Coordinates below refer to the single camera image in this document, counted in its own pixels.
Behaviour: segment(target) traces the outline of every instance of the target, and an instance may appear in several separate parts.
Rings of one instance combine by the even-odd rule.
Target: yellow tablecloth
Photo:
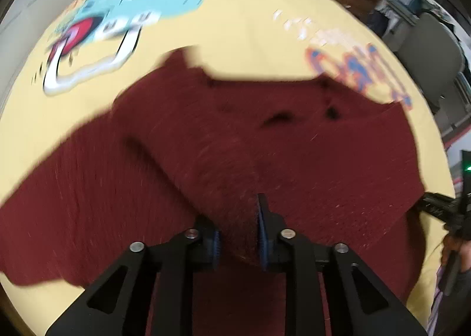
[[[0,201],[68,132],[182,46],[195,46],[194,61],[218,77],[308,79],[326,71],[374,101],[402,101],[426,189],[453,195],[418,89],[382,41],[334,1],[76,0],[37,42],[0,119]],[[408,307],[424,324],[444,232],[425,215],[422,224],[426,259]],[[0,281],[38,336],[82,291],[63,281]]]

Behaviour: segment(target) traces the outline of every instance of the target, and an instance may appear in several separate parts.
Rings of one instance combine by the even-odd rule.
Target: maroon towel
[[[406,300],[423,194],[400,104],[321,76],[218,81],[183,51],[76,130],[0,209],[0,269],[16,284],[85,286],[133,241],[168,241],[198,213],[222,231],[195,279],[195,336],[283,334],[283,278],[256,266],[255,194],[312,241],[349,244]]]

